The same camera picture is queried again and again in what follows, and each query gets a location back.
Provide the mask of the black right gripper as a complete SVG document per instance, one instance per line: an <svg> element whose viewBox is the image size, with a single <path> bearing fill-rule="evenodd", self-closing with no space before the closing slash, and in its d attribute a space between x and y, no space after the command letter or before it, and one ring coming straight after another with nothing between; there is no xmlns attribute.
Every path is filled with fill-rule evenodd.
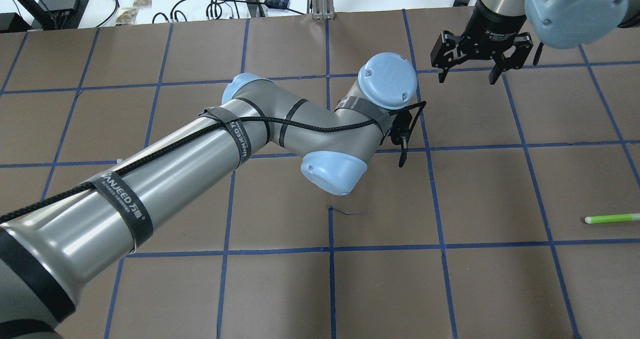
<svg viewBox="0 0 640 339"><path fill-rule="evenodd" d="M521 33L526 20L525 15L502 15L484 6L474 7L462 35L443 30L436 39L430 64L438 70L438 82L443 84L451 68L470 60L494 59L490 85L505 71L521 69L533 49L531 34ZM511 47L512 54L505 56Z"/></svg>

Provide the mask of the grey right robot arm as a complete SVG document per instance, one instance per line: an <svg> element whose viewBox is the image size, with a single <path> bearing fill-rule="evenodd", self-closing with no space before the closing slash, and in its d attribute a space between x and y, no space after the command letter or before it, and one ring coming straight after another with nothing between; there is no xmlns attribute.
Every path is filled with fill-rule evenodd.
<svg viewBox="0 0 640 339"><path fill-rule="evenodd" d="M468 61L493 61L490 84L506 71L523 68L533 50L531 34L522 31L526 23L539 40L532 62L537 65L546 47L572 49L617 28L637 28L639 0L477 0L462 34L442 31L430 52L439 83Z"/></svg>

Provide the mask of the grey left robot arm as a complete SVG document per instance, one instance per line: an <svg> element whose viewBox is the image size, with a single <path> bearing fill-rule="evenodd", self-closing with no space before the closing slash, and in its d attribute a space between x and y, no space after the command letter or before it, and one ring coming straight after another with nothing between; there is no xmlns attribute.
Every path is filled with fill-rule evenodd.
<svg viewBox="0 0 640 339"><path fill-rule="evenodd" d="M386 137L406 148L400 121L417 90L413 65L393 52L371 57L334 111L237 75L219 106L181 129L1 216L1 337L59 338L87 284L268 143L302 157L302 175L323 191L348 195Z"/></svg>

